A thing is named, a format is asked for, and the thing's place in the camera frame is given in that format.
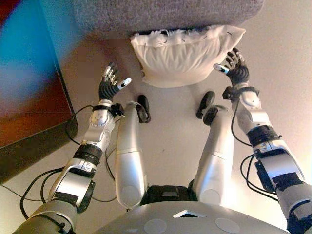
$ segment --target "silver metal casing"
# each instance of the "silver metal casing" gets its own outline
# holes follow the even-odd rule
[[[218,107],[192,186],[200,202],[220,204],[231,178],[232,163],[231,117],[227,108]]]
[[[127,104],[117,138],[116,195],[118,202],[127,209],[139,205],[147,189],[136,105],[134,102]]]
[[[188,213],[195,217],[179,217]],[[287,234],[268,223],[218,205],[165,201],[137,207],[95,234]]]

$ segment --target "beige floor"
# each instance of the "beige floor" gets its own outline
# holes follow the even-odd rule
[[[260,89],[263,108],[268,112],[275,130],[297,156],[303,171],[311,182],[312,155],[312,76],[311,76],[311,2],[309,0],[268,0],[264,9],[243,24],[246,28],[238,48],[249,65],[251,85]],[[52,39],[61,35],[51,29]],[[115,98],[125,104],[145,94],[150,101],[152,121],[142,125],[141,141],[144,165],[151,185],[187,186],[196,168],[205,144],[209,128],[195,117],[195,109],[208,90],[216,92],[216,103],[230,107],[221,94],[230,82],[221,74],[212,72],[203,82],[173,89],[159,89],[141,82],[140,64],[128,40],[82,40],[64,59],[62,47],[55,44],[61,69],[75,110],[98,101],[97,88],[103,68],[110,61],[120,66],[122,77],[131,77],[133,83]],[[81,140],[88,126],[90,111],[78,116]],[[246,139],[235,126],[240,138]],[[116,141],[113,134],[111,147]],[[68,143],[6,183],[22,193],[39,173],[62,166],[73,156],[76,145]],[[239,173],[242,159],[251,149],[234,142],[234,163],[229,185],[227,206],[264,220],[280,228],[286,227],[279,205],[268,198],[250,191]],[[259,184],[255,169],[251,180]],[[95,176],[95,196],[107,199],[114,196],[114,184],[102,164]],[[30,193],[39,198],[39,185]],[[0,189],[0,233],[14,231],[23,217],[19,199]],[[25,202],[30,214],[38,203]],[[102,204],[92,201],[88,210],[78,217],[78,233],[89,234],[109,221],[125,213],[117,201]]]

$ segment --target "white fabric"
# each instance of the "white fabric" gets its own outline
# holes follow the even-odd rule
[[[241,40],[245,29],[214,25],[202,31],[153,31],[135,34],[131,44],[145,74],[143,81],[160,88],[203,81]]]

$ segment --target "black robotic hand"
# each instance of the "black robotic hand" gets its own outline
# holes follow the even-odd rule
[[[131,78],[126,78],[117,84],[117,67],[110,63],[103,73],[102,81],[98,88],[99,99],[113,100],[113,96],[130,83]]]
[[[242,54],[236,48],[233,48],[233,53],[228,52],[226,57],[228,65],[222,66],[218,63],[214,65],[214,68],[224,74],[226,74],[234,87],[237,84],[247,82],[249,80],[249,71]]]

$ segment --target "gray couch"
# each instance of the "gray couch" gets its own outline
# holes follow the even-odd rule
[[[239,25],[256,15],[264,0],[73,0],[84,33],[100,39],[135,32]]]

